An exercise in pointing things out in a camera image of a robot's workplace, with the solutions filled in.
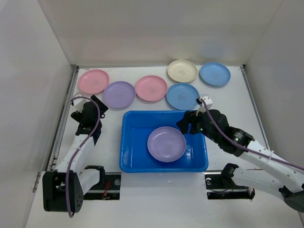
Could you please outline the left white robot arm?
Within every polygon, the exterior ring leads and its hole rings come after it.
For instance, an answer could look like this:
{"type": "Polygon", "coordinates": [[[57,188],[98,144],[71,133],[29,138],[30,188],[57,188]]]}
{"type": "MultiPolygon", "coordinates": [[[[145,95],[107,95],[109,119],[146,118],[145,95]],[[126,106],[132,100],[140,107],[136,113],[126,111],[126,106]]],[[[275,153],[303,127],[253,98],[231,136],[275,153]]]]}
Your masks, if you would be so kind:
{"type": "Polygon", "coordinates": [[[106,184],[105,169],[100,165],[84,165],[96,146],[108,107],[95,95],[75,95],[70,104],[75,107],[71,118],[78,123],[74,141],[64,159],[42,178],[43,207],[49,212],[66,212],[72,218],[83,205],[84,195],[93,187],[106,184]]]}

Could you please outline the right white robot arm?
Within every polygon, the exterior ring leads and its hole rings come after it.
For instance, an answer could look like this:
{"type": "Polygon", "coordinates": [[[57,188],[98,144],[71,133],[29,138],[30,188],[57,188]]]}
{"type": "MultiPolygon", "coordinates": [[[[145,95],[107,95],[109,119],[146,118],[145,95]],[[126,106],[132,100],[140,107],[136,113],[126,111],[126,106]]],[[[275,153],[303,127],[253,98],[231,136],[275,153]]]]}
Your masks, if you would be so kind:
{"type": "Polygon", "coordinates": [[[200,133],[224,152],[259,168],[253,171],[226,164],[220,176],[224,187],[252,187],[281,199],[298,212],[304,211],[304,169],[283,160],[247,132],[230,126],[220,111],[186,111],[176,125],[182,134],[200,133]]]}

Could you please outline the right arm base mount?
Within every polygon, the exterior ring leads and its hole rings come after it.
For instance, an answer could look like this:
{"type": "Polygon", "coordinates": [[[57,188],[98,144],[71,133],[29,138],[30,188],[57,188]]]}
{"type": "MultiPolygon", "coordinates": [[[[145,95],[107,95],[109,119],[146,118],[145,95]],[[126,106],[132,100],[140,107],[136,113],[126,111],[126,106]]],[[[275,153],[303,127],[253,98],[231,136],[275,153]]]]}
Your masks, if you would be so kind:
{"type": "Polygon", "coordinates": [[[204,176],[209,200],[252,200],[255,197],[253,188],[236,185],[219,171],[205,172],[204,176]]]}

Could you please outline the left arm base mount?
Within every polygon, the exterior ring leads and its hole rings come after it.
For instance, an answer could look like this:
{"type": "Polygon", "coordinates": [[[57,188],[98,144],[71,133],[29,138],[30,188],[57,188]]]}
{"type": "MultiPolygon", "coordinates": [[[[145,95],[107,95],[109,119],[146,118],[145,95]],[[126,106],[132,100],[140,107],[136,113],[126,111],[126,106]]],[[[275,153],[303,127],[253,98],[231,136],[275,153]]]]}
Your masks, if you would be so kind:
{"type": "Polygon", "coordinates": [[[121,187],[121,173],[106,173],[105,183],[94,185],[85,195],[84,200],[119,200],[121,187]]]}

